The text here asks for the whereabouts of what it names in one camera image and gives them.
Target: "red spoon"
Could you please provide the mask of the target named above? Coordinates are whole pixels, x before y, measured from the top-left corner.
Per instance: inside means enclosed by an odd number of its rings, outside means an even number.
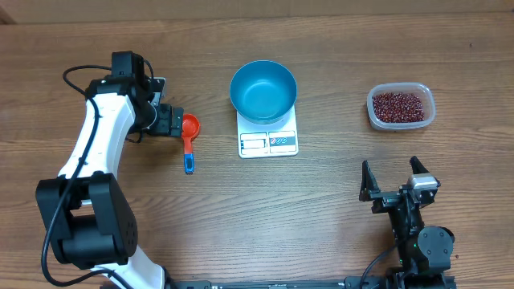
[[[193,141],[200,133],[200,122],[192,114],[186,113],[182,118],[182,139],[184,140],[184,170],[187,174],[194,172]]]

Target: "clear plastic container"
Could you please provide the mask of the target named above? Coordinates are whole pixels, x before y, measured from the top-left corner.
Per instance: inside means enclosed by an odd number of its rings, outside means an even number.
[[[373,98],[382,93],[387,92],[403,92],[414,93],[421,100],[423,111],[425,112],[425,120],[413,123],[385,123],[377,118],[373,109]],[[414,128],[426,127],[435,118],[435,102],[432,92],[427,86],[421,83],[387,83],[374,87],[368,94],[368,115],[371,126],[378,130],[406,130]]]

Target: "bowl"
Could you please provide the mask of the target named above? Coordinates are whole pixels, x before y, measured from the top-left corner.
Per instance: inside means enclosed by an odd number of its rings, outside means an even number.
[[[373,98],[383,93],[414,93],[421,100],[424,119],[423,121],[409,123],[386,123],[377,118],[373,109]],[[367,99],[369,122],[371,126],[377,130],[407,130],[415,128],[423,128],[434,121],[435,118],[435,102],[432,92],[427,86],[421,83],[387,83],[374,87],[368,94]]]
[[[296,80],[282,64],[257,60],[235,72],[230,82],[230,101],[247,120],[272,124],[288,113],[297,97]]]

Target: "white scale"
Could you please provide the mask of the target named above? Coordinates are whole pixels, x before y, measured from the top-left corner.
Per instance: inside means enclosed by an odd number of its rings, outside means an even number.
[[[298,154],[298,130],[293,107],[273,124],[254,124],[237,112],[241,158],[285,157]]]

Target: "wooden table surface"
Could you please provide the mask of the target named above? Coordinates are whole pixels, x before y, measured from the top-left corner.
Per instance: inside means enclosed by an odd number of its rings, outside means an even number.
[[[167,78],[166,102],[202,122],[193,176],[175,139],[126,143],[120,163],[139,244],[175,279],[360,275],[393,242],[387,215],[358,201],[361,163],[394,189],[416,155],[443,184],[422,216],[455,233],[449,275],[460,288],[514,287],[513,13],[0,26],[0,39],[1,288],[51,288],[39,266],[35,187],[66,163],[85,111],[62,72],[109,65],[111,52],[126,50]],[[237,154],[228,86],[255,59],[285,64],[298,81],[296,157]],[[85,88],[103,75],[71,80]],[[434,123],[371,129],[369,90],[402,81],[432,90]],[[49,259],[58,279],[83,274]],[[392,254],[373,273],[397,264]]]

